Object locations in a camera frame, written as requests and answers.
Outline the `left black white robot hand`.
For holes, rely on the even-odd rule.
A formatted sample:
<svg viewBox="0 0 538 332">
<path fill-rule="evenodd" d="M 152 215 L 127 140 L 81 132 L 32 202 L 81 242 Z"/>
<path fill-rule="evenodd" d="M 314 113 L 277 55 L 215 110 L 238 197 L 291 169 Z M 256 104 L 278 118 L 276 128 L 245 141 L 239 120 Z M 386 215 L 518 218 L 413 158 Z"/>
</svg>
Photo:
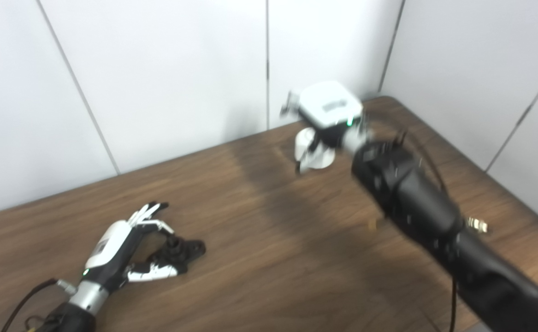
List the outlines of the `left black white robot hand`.
<svg viewBox="0 0 538 332">
<path fill-rule="evenodd" d="M 149 202 L 128 220 L 110 225 L 86 261 L 81 281 L 93 282 L 113 293 L 128 282 L 157 281 L 180 275 L 181 272 L 172 264 L 145 262 L 130 266 L 130 259 L 147 235 L 174 235 L 174 230 L 167 223 L 154 217 L 167 207 L 167 202 Z"/>
</svg>

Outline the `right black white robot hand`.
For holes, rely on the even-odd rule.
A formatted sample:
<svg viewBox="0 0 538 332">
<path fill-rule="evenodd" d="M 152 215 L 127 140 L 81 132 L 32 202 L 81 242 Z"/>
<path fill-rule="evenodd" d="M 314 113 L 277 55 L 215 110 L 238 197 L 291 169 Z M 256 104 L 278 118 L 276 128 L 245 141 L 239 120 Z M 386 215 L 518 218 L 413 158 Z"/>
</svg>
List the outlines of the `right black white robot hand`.
<svg viewBox="0 0 538 332">
<path fill-rule="evenodd" d="M 297 174 L 330 166 L 337 150 L 353 157 L 372 137 L 361 101 L 336 81 L 289 92 L 280 115 L 296 115 L 307 125 L 296 135 Z"/>
</svg>

